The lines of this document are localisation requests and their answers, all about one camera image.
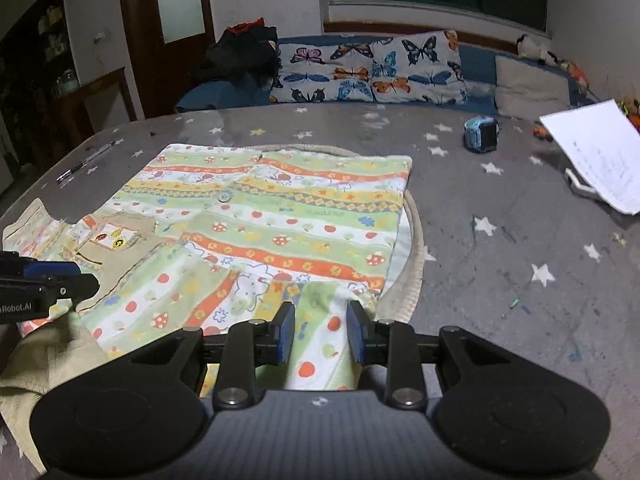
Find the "colourful patterned children's garment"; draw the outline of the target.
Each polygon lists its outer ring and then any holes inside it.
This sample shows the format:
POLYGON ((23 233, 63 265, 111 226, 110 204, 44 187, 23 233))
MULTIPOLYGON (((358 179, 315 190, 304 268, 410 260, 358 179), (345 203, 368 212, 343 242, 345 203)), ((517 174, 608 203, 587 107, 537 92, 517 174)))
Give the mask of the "colourful patterned children's garment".
POLYGON ((24 257, 76 263, 96 296, 22 325, 1 376, 1 416, 41 460, 28 421, 53 387, 183 327, 207 335, 296 309, 292 389, 354 388, 346 308, 369 312, 398 274, 407 156, 337 156, 170 144, 76 223, 40 200, 2 233, 24 257))

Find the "black and red clothes pile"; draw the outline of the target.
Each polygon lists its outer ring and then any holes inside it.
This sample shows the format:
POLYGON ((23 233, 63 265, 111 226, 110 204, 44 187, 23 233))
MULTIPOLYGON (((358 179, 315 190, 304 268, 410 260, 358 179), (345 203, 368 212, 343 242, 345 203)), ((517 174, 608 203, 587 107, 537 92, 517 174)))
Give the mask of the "black and red clothes pile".
POLYGON ((205 55, 209 80, 239 84, 246 76, 263 87, 278 74, 278 33, 263 18, 227 27, 205 55))

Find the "black pen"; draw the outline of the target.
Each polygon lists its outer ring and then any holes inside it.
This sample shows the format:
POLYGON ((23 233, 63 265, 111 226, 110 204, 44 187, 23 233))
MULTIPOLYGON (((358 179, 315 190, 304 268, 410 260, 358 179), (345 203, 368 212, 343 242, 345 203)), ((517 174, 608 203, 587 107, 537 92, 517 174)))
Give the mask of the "black pen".
POLYGON ((81 159, 81 161, 75 164, 73 167, 70 167, 67 170, 65 170, 60 176, 58 176, 55 179, 55 182, 57 184, 62 184, 64 181, 73 177, 74 174, 77 174, 79 170, 87 166, 89 162, 92 162, 93 159, 100 157, 101 155, 109 151, 111 148, 114 148, 116 145, 119 145, 121 143, 122 143, 122 139, 117 139, 110 143, 104 144, 94 152, 87 155, 84 159, 81 159))

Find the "grey star-patterned table cover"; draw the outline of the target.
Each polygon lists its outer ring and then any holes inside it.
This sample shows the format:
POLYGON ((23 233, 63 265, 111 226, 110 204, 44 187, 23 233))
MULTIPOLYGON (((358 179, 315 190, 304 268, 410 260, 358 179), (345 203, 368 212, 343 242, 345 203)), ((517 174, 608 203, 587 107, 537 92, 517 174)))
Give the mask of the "grey star-patterned table cover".
POLYGON ((427 254, 420 333, 457 325, 585 385, 604 401, 612 429, 597 470, 639 474, 639 221, 578 197, 566 160, 503 120, 498 148, 462 145, 466 114, 439 107, 270 105, 195 112, 107 128, 65 166, 94 162, 70 182, 31 171, 1 196, 14 222, 35 198, 67 222, 96 210, 167 144, 333 145, 361 155, 408 155, 427 254))

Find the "dark wooden side table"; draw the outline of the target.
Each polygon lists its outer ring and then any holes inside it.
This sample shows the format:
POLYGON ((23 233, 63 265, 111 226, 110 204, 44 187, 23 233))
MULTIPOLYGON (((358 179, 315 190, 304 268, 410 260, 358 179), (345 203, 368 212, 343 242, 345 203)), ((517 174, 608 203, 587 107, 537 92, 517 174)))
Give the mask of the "dark wooden side table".
POLYGON ((135 122, 138 119, 123 67, 58 96, 55 102, 72 148, 104 128, 116 125, 116 120, 135 122))

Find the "small orange toy car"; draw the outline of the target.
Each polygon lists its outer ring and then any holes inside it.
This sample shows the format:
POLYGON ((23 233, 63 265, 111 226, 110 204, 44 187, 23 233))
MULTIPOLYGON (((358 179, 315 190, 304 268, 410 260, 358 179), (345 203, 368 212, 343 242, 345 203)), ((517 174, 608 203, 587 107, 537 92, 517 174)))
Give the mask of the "small orange toy car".
POLYGON ((533 136, 539 140, 544 140, 547 142, 553 141, 551 133, 543 126, 535 126, 533 128, 533 136))

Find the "butterfly print pillow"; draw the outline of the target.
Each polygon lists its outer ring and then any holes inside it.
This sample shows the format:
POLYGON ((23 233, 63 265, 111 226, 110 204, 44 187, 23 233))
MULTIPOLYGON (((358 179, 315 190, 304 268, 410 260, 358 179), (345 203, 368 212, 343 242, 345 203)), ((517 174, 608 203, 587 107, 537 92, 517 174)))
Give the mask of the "butterfly print pillow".
POLYGON ((273 103, 459 105, 468 98, 453 30, 333 46, 284 44, 279 54, 273 103))

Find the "grey plain cushion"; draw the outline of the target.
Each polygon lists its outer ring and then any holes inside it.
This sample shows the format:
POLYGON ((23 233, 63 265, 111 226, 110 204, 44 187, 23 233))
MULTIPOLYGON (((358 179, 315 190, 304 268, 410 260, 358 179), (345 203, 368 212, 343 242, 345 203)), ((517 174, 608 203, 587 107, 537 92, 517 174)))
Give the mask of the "grey plain cushion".
POLYGON ((536 122, 541 116, 570 108, 564 77, 506 56, 498 55, 495 61, 495 102, 501 116, 536 122))

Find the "white paper sheet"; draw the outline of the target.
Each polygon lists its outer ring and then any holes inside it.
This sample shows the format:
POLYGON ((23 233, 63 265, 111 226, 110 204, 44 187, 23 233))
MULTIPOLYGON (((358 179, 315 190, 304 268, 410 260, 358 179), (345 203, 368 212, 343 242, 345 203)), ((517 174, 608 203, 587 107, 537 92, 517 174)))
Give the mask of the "white paper sheet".
POLYGON ((639 212, 639 133, 613 100, 540 118, 578 174, 621 214, 639 212))

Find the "dark wooden door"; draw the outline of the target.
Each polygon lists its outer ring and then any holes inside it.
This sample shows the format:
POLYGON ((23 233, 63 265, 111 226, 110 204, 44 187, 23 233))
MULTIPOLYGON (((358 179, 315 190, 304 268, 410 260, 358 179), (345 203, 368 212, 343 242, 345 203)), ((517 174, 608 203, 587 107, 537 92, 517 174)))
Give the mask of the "dark wooden door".
POLYGON ((120 0, 120 7, 144 116, 168 115, 204 79, 215 40, 210 0, 120 0))

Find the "blue sofa bench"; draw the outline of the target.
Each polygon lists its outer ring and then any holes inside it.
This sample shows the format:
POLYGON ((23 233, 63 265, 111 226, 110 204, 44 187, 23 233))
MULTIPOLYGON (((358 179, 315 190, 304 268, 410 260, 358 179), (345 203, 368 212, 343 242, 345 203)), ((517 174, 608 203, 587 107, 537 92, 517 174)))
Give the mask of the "blue sofa bench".
POLYGON ((591 104, 585 78, 553 56, 535 63, 460 44, 453 30, 387 38, 317 36, 262 45, 249 68, 216 44, 213 76, 177 103, 179 112, 277 103, 363 101, 461 107, 535 120, 591 104))

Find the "black white plush toy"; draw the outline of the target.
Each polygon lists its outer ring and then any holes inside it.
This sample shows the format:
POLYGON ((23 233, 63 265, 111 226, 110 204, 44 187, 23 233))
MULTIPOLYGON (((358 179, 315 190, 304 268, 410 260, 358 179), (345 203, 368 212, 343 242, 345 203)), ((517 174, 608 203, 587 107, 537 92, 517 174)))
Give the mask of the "black white plush toy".
POLYGON ((534 61, 539 65, 556 65, 558 57, 548 50, 543 44, 537 44, 527 34, 519 36, 515 41, 516 53, 520 58, 534 61))

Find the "yellow green toy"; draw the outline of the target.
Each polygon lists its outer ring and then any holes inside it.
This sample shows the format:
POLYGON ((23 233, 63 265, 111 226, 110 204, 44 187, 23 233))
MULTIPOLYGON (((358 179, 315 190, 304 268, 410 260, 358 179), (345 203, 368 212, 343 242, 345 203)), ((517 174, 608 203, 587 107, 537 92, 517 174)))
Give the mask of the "yellow green toy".
POLYGON ((625 98, 617 100, 616 103, 631 125, 640 130, 640 102, 637 99, 625 98))

